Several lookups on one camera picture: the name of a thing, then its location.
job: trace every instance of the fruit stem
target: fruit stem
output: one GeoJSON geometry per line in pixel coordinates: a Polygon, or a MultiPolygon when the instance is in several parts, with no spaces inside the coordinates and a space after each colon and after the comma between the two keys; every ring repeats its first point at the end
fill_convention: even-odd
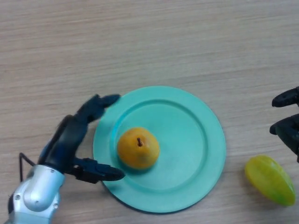
{"type": "Polygon", "coordinates": [[[142,146],[141,139],[140,139],[140,138],[137,138],[137,141],[138,141],[138,146],[141,147],[141,146],[142,146]]]}

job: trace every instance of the plastic plate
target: plastic plate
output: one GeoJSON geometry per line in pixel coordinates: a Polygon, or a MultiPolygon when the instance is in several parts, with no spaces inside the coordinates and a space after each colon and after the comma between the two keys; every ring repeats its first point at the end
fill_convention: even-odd
{"type": "Polygon", "coordinates": [[[117,199],[137,210],[169,213],[194,205],[211,191],[225,164],[226,143],[217,117],[199,98],[152,86],[126,94],[107,110],[95,132],[93,156],[125,172],[120,181],[104,182],[117,199]],[[127,168],[117,156],[120,136],[138,126],[160,144],[156,164],[144,172],[127,168]]]}

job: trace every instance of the wooden table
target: wooden table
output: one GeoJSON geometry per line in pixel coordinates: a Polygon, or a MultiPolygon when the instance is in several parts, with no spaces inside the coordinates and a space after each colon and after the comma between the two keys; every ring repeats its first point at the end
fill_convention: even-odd
{"type": "MultiPolygon", "coordinates": [[[[132,211],[67,177],[54,224],[294,224],[244,180],[256,154],[276,159],[299,187],[296,157],[271,107],[299,85],[297,0],[9,0],[0,3],[0,216],[19,184],[19,152],[37,160],[59,121],[95,93],[171,85],[204,100],[227,138],[224,173],[200,203],[172,215],[132,211]]],[[[96,124],[79,156],[91,156],[96,124]]]]}

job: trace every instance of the robotic hand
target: robotic hand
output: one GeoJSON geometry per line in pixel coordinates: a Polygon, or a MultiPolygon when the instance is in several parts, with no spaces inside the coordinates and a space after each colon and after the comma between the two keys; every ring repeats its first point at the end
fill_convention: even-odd
{"type": "Polygon", "coordinates": [[[64,183],[64,174],[94,184],[124,177],[119,169],[75,156],[87,133],[88,124],[99,119],[105,109],[119,98],[119,95],[102,98],[95,95],[75,115],[66,116],[42,151],[37,164],[20,153],[21,183],[9,198],[9,219],[5,224],[50,224],[59,207],[59,190],[64,183]],[[26,180],[23,180],[22,159],[33,166],[26,180]]]}
{"type": "MultiPolygon", "coordinates": [[[[299,106],[299,87],[276,96],[272,101],[274,107],[292,104],[299,106]]],[[[270,127],[270,133],[277,135],[296,155],[299,163],[299,114],[285,118],[270,127]]]]}

